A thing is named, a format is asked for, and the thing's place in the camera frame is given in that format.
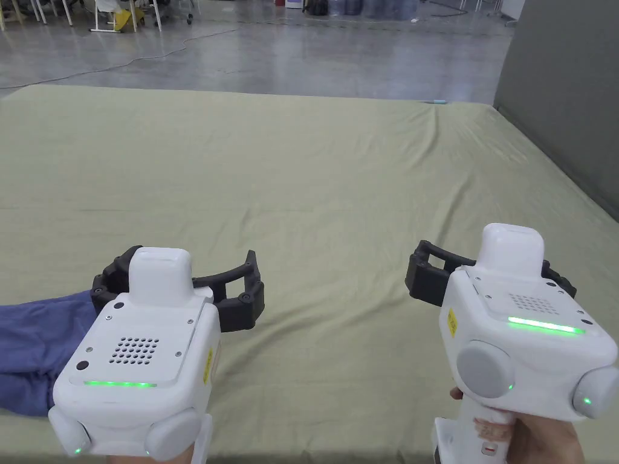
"mattress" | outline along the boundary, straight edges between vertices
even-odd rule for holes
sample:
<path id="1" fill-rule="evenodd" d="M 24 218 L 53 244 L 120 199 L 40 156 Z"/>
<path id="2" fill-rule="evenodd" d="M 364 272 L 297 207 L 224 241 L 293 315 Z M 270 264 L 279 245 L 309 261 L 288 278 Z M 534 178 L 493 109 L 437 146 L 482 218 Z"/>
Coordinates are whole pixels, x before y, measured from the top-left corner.
<path id="1" fill-rule="evenodd" d="M 266 308 L 223 336 L 211 463 L 430 461 L 458 404 L 438 308 L 404 285 L 421 239 L 475 257 L 487 223 L 533 227 L 619 338 L 619 225 L 487 105 L 36 86 L 0 101 L 0 144 L 3 304 L 86 289 L 134 244 L 196 276 L 257 252 Z M 590 462 L 617 462 L 618 406 L 578 424 Z M 0 430 L 0 462 L 64 461 L 45 419 Z"/>

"electrical cable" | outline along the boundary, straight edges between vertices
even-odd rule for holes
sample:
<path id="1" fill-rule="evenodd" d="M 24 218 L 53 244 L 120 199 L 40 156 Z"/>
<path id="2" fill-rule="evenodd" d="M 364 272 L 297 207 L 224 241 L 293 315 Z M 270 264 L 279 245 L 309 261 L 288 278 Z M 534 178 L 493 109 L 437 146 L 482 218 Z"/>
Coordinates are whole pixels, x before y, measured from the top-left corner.
<path id="1" fill-rule="evenodd" d="M 170 56 L 173 53 L 178 53 L 179 51 L 187 50 L 187 47 L 185 46 L 185 44 L 187 42 L 191 42 L 192 40 L 198 40 L 198 39 L 206 38 L 206 37 L 214 37 L 216 35 L 226 34 L 228 32 L 234 32 L 234 31 L 237 31 L 237 30 L 238 30 L 238 28 L 230 29 L 230 30 L 225 30 L 225 31 L 221 31 L 221 32 L 215 32 L 214 34 L 199 35 L 198 37 L 189 37 L 189 38 L 187 38 L 187 39 L 185 39 L 185 40 L 183 40 L 181 42 L 181 44 L 183 45 L 183 48 L 179 48 L 178 50 L 169 51 L 169 52 L 167 52 L 167 53 L 165 53 L 163 55 L 158 55 L 158 56 L 138 56 L 137 58 L 134 58 L 131 61 L 125 63 L 125 64 L 117 64 L 117 65 L 106 67 L 106 68 L 103 68 L 103 69 L 95 69 L 93 71 L 76 72 L 75 74 L 69 74 L 69 75 L 66 75 L 64 77 L 55 77 L 53 79 L 38 80 L 36 82 L 30 82 L 29 84 L 8 85 L 6 87 L 0 87 L 0 90 L 7 90 L 7 89 L 11 89 L 11 88 L 28 87 L 29 85 L 47 84 L 48 82 L 58 82 L 59 80 L 70 79 L 71 77 L 77 77 L 79 75 L 87 75 L 87 74 L 95 74 L 97 72 L 112 71 L 113 69 L 119 69 L 121 67 L 126 67 L 126 66 L 128 66 L 128 65 L 130 65 L 132 63 L 135 63 L 136 61 L 140 61 L 141 59 L 160 59 L 160 58 L 165 58 L 167 56 Z"/>
<path id="2" fill-rule="evenodd" d="M 452 14 L 433 14 L 431 15 L 434 18 L 451 18 L 454 16 L 462 16 L 463 14 L 468 14 L 469 12 L 466 10 L 462 10 L 460 8 L 456 8 L 455 6 L 447 5 L 445 3 L 436 2 L 435 0 L 427 0 L 428 3 L 432 3 L 433 5 L 444 6 L 445 8 L 449 8 L 450 10 L 456 10 L 458 13 Z"/>

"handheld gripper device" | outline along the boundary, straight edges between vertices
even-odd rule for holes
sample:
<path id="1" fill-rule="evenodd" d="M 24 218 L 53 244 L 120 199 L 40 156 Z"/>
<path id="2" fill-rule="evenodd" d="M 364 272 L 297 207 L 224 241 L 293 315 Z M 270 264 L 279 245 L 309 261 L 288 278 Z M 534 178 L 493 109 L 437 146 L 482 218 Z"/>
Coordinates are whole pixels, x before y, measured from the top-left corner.
<path id="1" fill-rule="evenodd" d="M 437 464 L 504 463 L 514 424 L 506 411 L 580 421 L 615 397 L 617 344 L 543 254 L 535 230 L 489 224 L 477 261 L 428 241 L 410 256 L 406 285 L 441 307 L 449 367 L 464 393 L 456 421 L 435 419 Z"/>
<path id="2" fill-rule="evenodd" d="M 225 284 L 239 278 L 245 292 L 226 298 Z M 99 314 L 48 415 L 66 453 L 166 461 L 193 445 L 192 464 L 203 464 L 220 334 L 251 329 L 264 309 L 256 254 L 192 279 L 185 250 L 132 247 L 95 277 L 91 297 Z"/>

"blue object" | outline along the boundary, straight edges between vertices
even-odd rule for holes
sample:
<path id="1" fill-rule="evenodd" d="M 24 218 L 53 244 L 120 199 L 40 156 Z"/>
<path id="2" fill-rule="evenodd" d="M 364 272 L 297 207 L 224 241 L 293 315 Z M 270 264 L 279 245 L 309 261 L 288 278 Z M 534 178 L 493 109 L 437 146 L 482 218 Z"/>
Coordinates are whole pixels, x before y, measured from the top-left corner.
<path id="1" fill-rule="evenodd" d="M 54 382 L 96 317 L 88 291 L 0 306 L 0 408 L 46 416 Z"/>

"speaker grille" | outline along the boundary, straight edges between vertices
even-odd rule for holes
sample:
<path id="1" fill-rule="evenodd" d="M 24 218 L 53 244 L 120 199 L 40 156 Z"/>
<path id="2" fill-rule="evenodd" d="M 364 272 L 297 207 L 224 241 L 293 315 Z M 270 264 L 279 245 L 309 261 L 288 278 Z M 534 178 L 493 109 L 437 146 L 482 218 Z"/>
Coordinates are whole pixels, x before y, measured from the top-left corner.
<path id="1" fill-rule="evenodd" d="M 534 296 L 515 295 L 513 293 L 510 293 L 509 296 L 519 309 L 559 315 L 557 310 L 552 306 L 552 303 L 547 299 L 536 298 Z"/>
<path id="2" fill-rule="evenodd" d="M 121 337 L 109 363 L 148 365 L 153 360 L 158 343 L 159 339 L 153 337 Z"/>

